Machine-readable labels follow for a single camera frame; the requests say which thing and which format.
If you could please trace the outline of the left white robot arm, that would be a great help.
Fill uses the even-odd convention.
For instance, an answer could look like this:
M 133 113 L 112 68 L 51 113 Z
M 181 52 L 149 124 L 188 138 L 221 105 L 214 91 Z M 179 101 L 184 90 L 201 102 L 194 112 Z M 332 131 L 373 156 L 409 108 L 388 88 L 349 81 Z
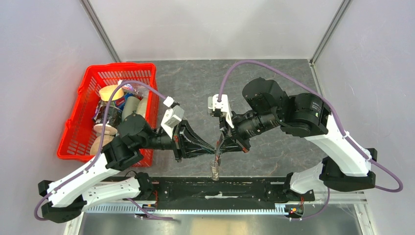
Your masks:
M 214 147 L 199 137 L 187 120 L 173 129 L 173 136 L 151 128 L 141 115 L 129 115 L 118 127 L 119 135 L 104 145 L 98 155 L 70 175 L 55 182 L 38 183 L 43 197 L 35 209 L 38 220 L 65 223 L 96 205 L 117 199 L 149 200 L 154 186 L 147 173 L 109 185 L 97 184 L 143 159 L 141 149 L 171 150 L 177 160 L 214 154 Z

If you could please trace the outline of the grey red key holder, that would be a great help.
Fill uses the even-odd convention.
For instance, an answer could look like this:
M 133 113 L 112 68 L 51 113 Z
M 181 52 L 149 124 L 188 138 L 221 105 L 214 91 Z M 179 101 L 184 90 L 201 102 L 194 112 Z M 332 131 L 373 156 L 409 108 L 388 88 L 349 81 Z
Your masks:
M 218 181 L 220 178 L 220 173 L 219 173 L 219 167 L 220 167 L 220 161 L 221 161 L 221 143 L 220 141 L 217 142 L 216 144 L 216 149 L 215 149 L 215 157 L 214 160 L 211 161 L 209 163 L 210 165 L 210 170 L 211 170 L 211 179 L 214 181 Z

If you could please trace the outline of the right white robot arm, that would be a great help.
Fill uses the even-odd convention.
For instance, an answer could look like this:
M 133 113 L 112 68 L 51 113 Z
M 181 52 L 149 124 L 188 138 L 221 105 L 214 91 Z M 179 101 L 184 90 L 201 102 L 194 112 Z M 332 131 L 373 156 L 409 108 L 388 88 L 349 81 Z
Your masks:
M 337 126 L 332 109 L 319 96 L 301 93 L 289 96 L 274 80 L 256 78 L 242 91 L 251 109 L 244 114 L 232 111 L 228 97 L 208 98 L 208 111 L 220 121 L 221 138 L 217 152 L 248 152 L 250 139 L 274 128 L 303 138 L 325 154 L 316 166 L 291 172 L 282 187 L 283 196 L 296 200 L 320 187 L 341 192 L 375 187 L 376 175 L 370 163 L 377 157 L 375 149 L 351 145 Z

